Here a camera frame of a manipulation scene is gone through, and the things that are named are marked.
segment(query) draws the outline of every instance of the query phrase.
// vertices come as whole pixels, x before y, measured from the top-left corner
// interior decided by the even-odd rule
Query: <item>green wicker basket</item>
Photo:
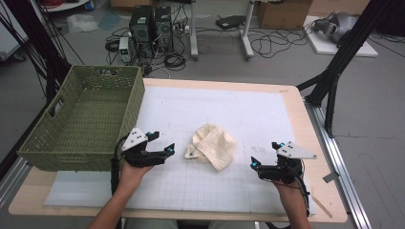
[[[138,67],[73,66],[18,154],[45,171],[111,170],[144,92]]]

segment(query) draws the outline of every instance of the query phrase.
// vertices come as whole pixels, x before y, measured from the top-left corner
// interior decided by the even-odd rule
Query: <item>gray floor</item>
[[[74,13],[89,13],[99,22],[109,12],[67,10],[55,17],[64,18]],[[199,19],[198,25],[213,25],[214,20]],[[121,19],[109,31],[66,34],[66,38],[87,65],[104,65],[105,38],[127,25],[128,20]],[[315,54],[307,44],[293,46],[271,59],[256,54],[246,62],[236,33],[206,32],[199,33],[198,38],[199,60],[192,61],[187,50],[186,68],[181,72],[170,72],[172,79],[298,85],[321,73],[332,60],[330,55]],[[333,132],[371,226],[404,228],[405,185],[401,168],[405,164],[402,152],[405,62],[403,57],[369,42],[379,56],[355,57],[344,71],[337,92]],[[403,43],[379,42],[405,54]],[[73,52],[66,45],[64,47],[69,62],[79,64]],[[45,100],[29,61],[9,60],[0,63],[0,70],[0,159],[3,159]],[[168,77],[164,71],[155,71],[150,76]],[[310,90],[305,90],[302,95],[309,93]],[[11,216],[7,210],[9,204],[7,201],[0,211],[0,228],[79,228],[91,220]],[[343,224],[313,223],[312,226],[354,228],[351,218]]]

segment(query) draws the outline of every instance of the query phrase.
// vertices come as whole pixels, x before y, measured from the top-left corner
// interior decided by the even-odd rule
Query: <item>wooden table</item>
[[[306,173],[311,183],[309,191],[317,205],[316,215],[310,216],[309,220],[317,222],[344,222],[347,220],[346,210],[335,182],[326,183],[323,180],[323,177],[330,173],[330,169],[309,120],[302,97],[295,87],[166,79],[144,79],[144,83],[146,87],[157,86],[281,94],[288,111],[296,143],[317,154],[317,159],[305,161]],[[44,205],[55,176],[55,172],[44,172],[32,168],[10,205],[10,213],[14,215],[87,217],[95,216],[98,213],[100,209],[93,207],[54,207]],[[125,218],[288,221],[286,216],[254,213],[126,209],[122,215]]]

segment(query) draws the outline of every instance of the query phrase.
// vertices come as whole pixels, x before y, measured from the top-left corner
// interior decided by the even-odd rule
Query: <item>white cloth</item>
[[[193,135],[187,146],[185,158],[211,163],[217,171],[225,169],[233,159],[236,140],[222,127],[205,124]]]

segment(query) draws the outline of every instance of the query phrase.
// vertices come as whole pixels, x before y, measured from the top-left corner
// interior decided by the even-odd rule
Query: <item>white mat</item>
[[[183,158],[193,133],[208,122],[238,142],[233,162],[219,173]],[[145,133],[160,131],[147,150],[175,142],[176,153],[145,176],[127,208],[284,213],[277,190],[250,168],[251,156],[275,164],[271,141],[293,141],[279,94],[147,87],[138,126]],[[110,196],[108,172],[58,172],[46,204],[100,207]],[[314,214],[312,199],[310,204]]]
[[[309,23],[319,19],[317,16],[307,16],[306,21],[304,22],[304,26],[308,25]],[[311,28],[305,30],[308,34],[309,42],[312,45],[315,53],[317,54],[336,54],[337,48],[336,44],[331,42],[330,38],[324,35],[322,32],[313,32]],[[369,43],[364,42],[363,47],[358,50],[355,56],[366,56],[366,57],[378,57],[378,53],[370,46]]]

